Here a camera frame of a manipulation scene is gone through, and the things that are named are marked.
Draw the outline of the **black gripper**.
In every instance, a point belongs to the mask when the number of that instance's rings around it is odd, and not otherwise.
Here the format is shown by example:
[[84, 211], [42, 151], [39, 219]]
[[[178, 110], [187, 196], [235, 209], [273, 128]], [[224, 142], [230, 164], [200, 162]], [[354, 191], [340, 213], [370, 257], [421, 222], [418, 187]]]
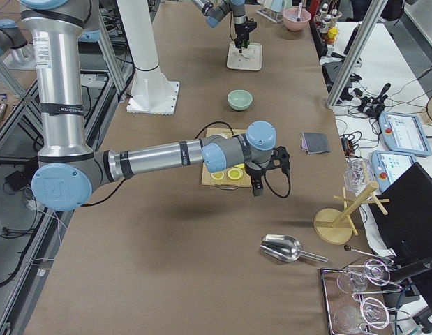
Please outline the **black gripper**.
[[265, 179], [267, 171], [275, 169], [276, 166], [272, 161], [270, 161], [266, 167], [262, 167], [253, 161], [245, 163], [245, 171], [250, 176], [254, 196], [263, 195], [262, 179]]
[[249, 41], [250, 32], [256, 29], [256, 21], [254, 19], [248, 19], [247, 16], [234, 16], [234, 30], [236, 38], [234, 40], [235, 47], [239, 52], [243, 52], [242, 47], [243, 41]]

